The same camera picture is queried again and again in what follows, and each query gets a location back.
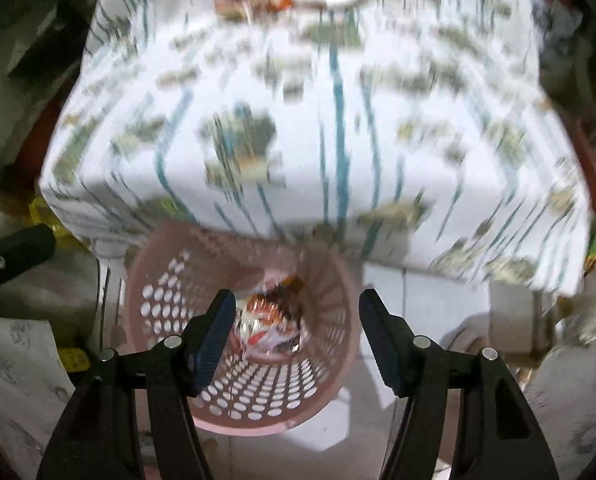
white floral tablecloth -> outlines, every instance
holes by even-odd
[[[588,196],[530,0],[356,0],[221,21],[99,0],[40,187],[101,258],[163,219],[572,294]]]

silver rivet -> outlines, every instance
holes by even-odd
[[[429,340],[428,337],[425,337],[423,335],[417,335],[414,338],[414,346],[417,346],[418,348],[429,348],[431,346],[431,341]]]
[[[486,347],[482,349],[482,356],[489,361],[495,361],[498,358],[498,352],[493,348]]]
[[[98,358],[102,361],[109,361],[114,356],[114,351],[111,348],[105,348],[98,354]]]
[[[176,346],[180,346],[180,343],[182,343],[182,339],[179,335],[170,335],[165,339],[165,346],[167,348],[175,348]]]

pink plastic basket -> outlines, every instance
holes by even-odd
[[[190,399],[199,428],[268,435],[324,408],[358,352],[358,286],[342,259],[324,247],[286,246],[177,222],[150,237],[129,271],[125,305],[136,351],[181,333],[220,288],[246,289],[269,271],[304,280],[299,298],[310,338],[296,354],[275,359],[243,359],[227,342],[213,383]]]

